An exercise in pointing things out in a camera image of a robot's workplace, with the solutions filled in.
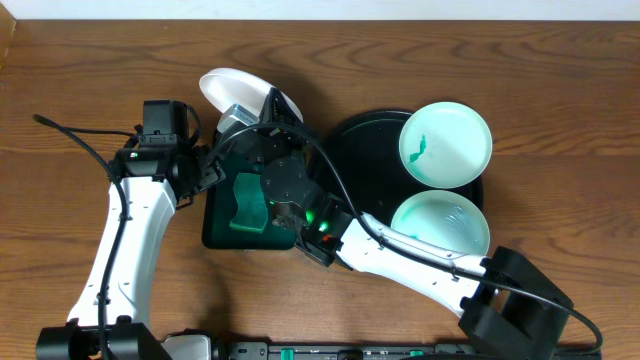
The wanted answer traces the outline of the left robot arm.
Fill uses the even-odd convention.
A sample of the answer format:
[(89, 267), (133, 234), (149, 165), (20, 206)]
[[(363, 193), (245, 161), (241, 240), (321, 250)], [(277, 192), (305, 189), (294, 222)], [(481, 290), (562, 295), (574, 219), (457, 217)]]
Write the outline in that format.
[(111, 169), (109, 212), (89, 279), (61, 327), (42, 329), (39, 359), (224, 359), (225, 346), (186, 329), (157, 340), (150, 330), (151, 289), (162, 240), (200, 178), (185, 147), (124, 148)]

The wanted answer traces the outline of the white plate with green stain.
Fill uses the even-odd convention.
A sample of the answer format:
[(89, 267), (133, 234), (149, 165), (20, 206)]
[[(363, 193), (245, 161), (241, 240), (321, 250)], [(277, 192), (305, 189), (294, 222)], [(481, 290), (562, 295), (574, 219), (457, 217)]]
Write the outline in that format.
[(199, 87), (205, 98), (221, 113), (233, 105), (241, 105), (259, 116), (274, 85), (242, 70), (216, 68), (200, 78)]

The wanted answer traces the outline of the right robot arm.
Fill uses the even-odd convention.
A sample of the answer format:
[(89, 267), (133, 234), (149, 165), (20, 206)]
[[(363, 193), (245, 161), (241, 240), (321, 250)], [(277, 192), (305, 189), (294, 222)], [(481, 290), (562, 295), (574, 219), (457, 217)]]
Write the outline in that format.
[(226, 155), (262, 149), (253, 190), (236, 198), (242, 212), (233, 228), (258, 232), (274, 224), (321, 261), (379, 275), (439, 302), (482, 353), (501, 359), (550, 359), (572, 301), (526, 257), (500, 247), (491, 257), (443, 248), (398, 232), (356, 209), (348, 194), (324, 192), (307, 175), (301, 153), (318, 143), (283, 93), (273, 88), (259, 115), (234, 104), (218, 124), (214, 151)]

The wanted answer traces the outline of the green sponge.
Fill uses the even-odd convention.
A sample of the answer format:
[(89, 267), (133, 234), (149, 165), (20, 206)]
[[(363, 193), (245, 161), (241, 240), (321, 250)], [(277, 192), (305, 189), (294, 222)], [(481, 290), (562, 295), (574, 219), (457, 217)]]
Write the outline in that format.
[(239, 173), (233, 193), (237, 211), (229, 222), (233, 230), (262, 234), (268, 220), (268, 210), (261, 189), (260, 176)]

